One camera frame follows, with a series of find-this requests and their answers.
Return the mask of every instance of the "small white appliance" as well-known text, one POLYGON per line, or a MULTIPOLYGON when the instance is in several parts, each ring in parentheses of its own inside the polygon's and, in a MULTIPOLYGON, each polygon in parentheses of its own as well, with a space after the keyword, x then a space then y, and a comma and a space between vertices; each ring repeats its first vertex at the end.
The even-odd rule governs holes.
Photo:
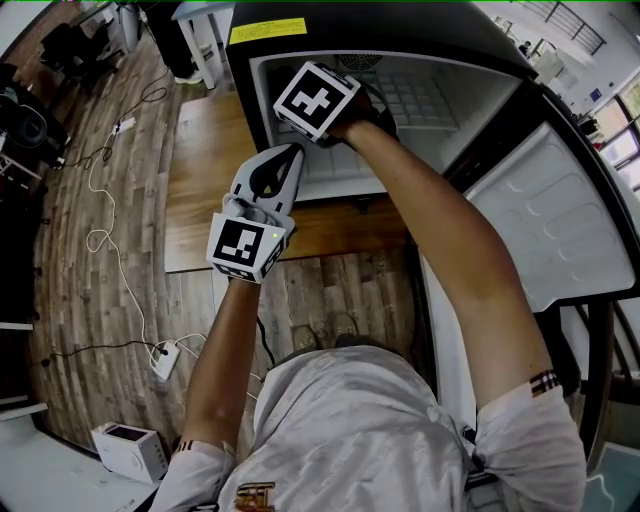
POLYGON ((108 470, 153 484, 167 472, 167 459, 155 430, 105 423, 91 431, 100 459, 108 470))

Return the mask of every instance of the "mini fridge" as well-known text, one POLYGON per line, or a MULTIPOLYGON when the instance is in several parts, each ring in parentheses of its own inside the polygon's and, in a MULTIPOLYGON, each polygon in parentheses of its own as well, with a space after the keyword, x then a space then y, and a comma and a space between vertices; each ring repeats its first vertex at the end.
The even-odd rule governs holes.
MULTIPOLYGON (((241 3, 232 30, 296 18, 304 19, 306 33, 227 48, 258 151, 285 142, 304 145, 298 201, 384 193, 348 146, 322 149, 279 122, 272 108, 279 76, 307 60, 381 92, 399 139, 501 235, 539 321, 559 306, 589 305, 590 371, 581 426, 588 454, 608 393, 611 303, 640 295, 636 198, 568 108, 535 82, 527 60, 475 5, 241 3)), ((419 267, 435 362, 432 387, 455 419, 473 426, 475 399, 455 314, 424 258, 419 267)), ((560 356, 554 352, 562 353, 566 340, 543 334, 556 366, 560 356)))

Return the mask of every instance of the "black chair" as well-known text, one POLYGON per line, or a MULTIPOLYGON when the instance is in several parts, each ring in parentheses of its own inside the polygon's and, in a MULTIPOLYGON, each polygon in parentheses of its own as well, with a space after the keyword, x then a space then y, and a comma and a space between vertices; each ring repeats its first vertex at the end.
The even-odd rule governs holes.
POLYGON ((98 59, 109 45, 108 24, 102 24, 89 38, 79 26, 61 23, 41 43, 44 52, 40 61, 52 70, 63 73, 66 83, 80 84, 88 95, 102 75, 118 71, 109 60, 122 54, 121 50, 98 59))

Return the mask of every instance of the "wooden table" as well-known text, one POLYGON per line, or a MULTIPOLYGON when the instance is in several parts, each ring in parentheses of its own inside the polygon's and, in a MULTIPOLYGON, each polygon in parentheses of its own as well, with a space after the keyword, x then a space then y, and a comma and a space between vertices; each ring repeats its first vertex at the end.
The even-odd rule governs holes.
MULTIPOLYGON (((256 154, 236 93, 182 105, 169 175, 166 272, 211 268, 209 228, 240 165, 256 154)), ((372 251, 404 244, 405 225, 387 196, 361 214, 352 199, 301 203, 298 231, 281 259, 372 251)))

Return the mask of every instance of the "foot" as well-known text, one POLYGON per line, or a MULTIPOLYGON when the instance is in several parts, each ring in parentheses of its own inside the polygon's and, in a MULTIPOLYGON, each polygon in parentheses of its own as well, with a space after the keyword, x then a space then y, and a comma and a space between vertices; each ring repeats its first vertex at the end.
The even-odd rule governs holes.
POLYGON ((193 75, 191 75, 188 78, 175 77, 175 80, 177 84, 195 85, 202 82, 203 78, 200 71, 196 71, 195 73, 193 73, 193 75))
POLYGON ((308 325, 299 325, 293 328, 293 347, 294 350, 302 350, 306 348, 320 349, 318 337, 308 325))
POLYGON ((338 338, 343 334, 351 336, 358 335, 358 327, 355 320, 347 313, 338 313, 334 319, 335 337, 338 338))

